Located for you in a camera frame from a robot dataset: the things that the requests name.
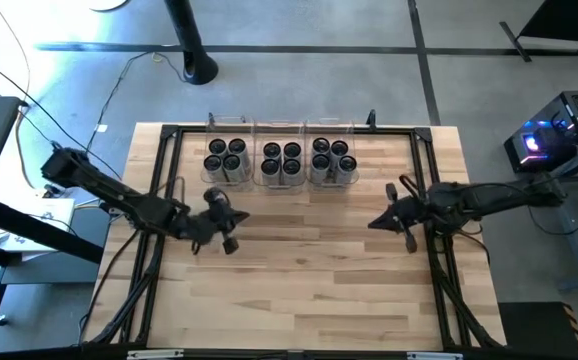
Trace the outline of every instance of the gray floor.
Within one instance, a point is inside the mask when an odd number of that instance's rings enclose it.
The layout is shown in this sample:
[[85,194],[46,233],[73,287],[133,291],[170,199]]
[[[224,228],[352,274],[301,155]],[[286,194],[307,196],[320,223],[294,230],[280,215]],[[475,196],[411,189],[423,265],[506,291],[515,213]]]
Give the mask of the gray floor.
[[[428,47],[509,48],[498,26],[514,31],[540,0],[418,0]],[[110,13],[94,13],[77,2],[44,0],[28,9],[21,2],[0,6],[25,44],[43,41],[101,41],[173,44],[175,34],[159,1],[130,0]],[[406,0],[195,0],[206,45],[415,46]],[[577,43],[521,40],[528,47],[570,48]],[[86,142],[129,53],[38,52],[29,50],[31,94],[65,128]],[[257,120],[342,117],[362,121],[375,108],[381,124],[428,125],[429,117],[415,55],[212,54],[220,74],[212,83],[180,83],[165,63],[138,60],[104,118],[94,151],[122,171],[133,124],[141,121],[204,121],[215,114],[247,114]],[[181,55],[170,54],[174,64]],[[0,21],[0,69],[26,81],[23,60]],[[578,89],[578,58],[431,56],[431,77],[443,125],[460,129],[472,181],[514,178],[502,142],[562,90]],[[16,94],[0,80],[0,91]],[[37,109],[29,117],[52,139],[68,145]],[[29,176],[44,185],[37,169],[50,148],[28,124],[22,146]],[[537,212],[557,230],[549,211]],[[565,301],[578,315],[578,291],[560,293],[556,282],[576,275],[564,238],[537,230],[526,209],[483,222],[491,250],[499,301]],[[0,351],[70,345],[91,285],[19,286],[3,305],[12,323],[0,328]]]

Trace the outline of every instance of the wooden table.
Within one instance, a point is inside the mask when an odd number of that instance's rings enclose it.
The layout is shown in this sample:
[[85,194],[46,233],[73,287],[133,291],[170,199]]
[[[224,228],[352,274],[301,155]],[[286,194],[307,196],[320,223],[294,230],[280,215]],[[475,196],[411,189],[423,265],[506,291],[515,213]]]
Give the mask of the wooden table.
[[[139,191],[149,189],[161,125],[136,125],[123,181]],[[441,179],[467,182],[457,129],[432,132]],[[204,146],[204,135],[185,134],[178,174],[185,177],[185,202],[194,211],[206,208]],[[367,229],[387,206],[385,184],[397,183],[403,173],[413,177],[409,146],[405,136],[357,136],[360,180],[344,193],[315,193],[307,184],[298,195],[268,195],[258,188],[229,192],[234,208],[251,213],[235,232],[240,250],[234,255],[224,254],[221,241],[193,256],[189,242],[167,239],[148,347],[441,349],[421,227],[413,228],[415,254],[407,253],[403,236]],[[99,276],[132,233],[123,221],[111,227]],[[125,299],[136,247],[137,241],[112,269],[86,338],[99,333]],[[455,256],[465,302],[504,343],[484,252],[456,236]],[[134,336],[142,304],[138,308]],[[452,307],[448,313],[458,339]]]

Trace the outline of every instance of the blue light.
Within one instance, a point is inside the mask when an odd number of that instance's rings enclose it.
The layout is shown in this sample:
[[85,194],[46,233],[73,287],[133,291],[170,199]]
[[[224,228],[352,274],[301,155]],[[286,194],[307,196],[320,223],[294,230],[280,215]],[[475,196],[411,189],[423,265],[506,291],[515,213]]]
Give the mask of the blue light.
[[533,136],[525,137],[525,145],[527,145],[527,149],[529,149],[530,151],[540,150],[540,148],[538,147],[538,144],[536,144],[536,139],[534,139]]

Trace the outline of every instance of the clear plastic container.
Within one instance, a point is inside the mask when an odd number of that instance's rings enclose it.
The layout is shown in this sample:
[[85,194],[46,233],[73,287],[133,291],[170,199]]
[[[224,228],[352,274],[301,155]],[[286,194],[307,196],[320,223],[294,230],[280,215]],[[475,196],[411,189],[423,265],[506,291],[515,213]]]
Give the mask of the clear plastic container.
[[254,128],[253,119],[245,116],[209,115],[202,181],[232,190],[249,187],[255,163]]
[[305,123],[266,121],[255,124],[254,182],[270,191],[302,190],[307,172]]
[[343,188],[360,178],[353,126],[338,118],[307,121],[305,170],[314,188]]

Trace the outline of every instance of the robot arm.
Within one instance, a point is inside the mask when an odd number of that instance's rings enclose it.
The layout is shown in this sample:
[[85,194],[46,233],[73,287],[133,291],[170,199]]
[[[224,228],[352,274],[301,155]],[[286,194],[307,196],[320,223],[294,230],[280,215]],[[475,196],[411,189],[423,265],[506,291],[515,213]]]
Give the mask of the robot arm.
[[204,194],[208,210],[189,215],[191,209],[180,201],[141,194],[100,172],[89,162],[84,151],[56,144],[42,167],[42,176],[65,188],[87,190],[104,201],[103,210],[123,212],[136,229],[191,240],[194,254],[218,232],[223,235],[225,252],[235,252],[238,242],[230,233],[249,217],[246,212],[234,210],[226,194],[218,188],[210,188]]
[[547,173],[509,183],[440,182],[431,185],[425,198],[417,194],[415,184],[407,176],[401,175],[400,182],[411,195],[398,199],[394,184],[387,184],[387,197],[391,204],[368,226],[404,232],[409,252],[417,249],[409,231],[409,227],[415,224],[430,220],[436,232],[452,235],[469,220],[479,221],[483,216],[524,205],[557,207],[566,197],[560,183]]

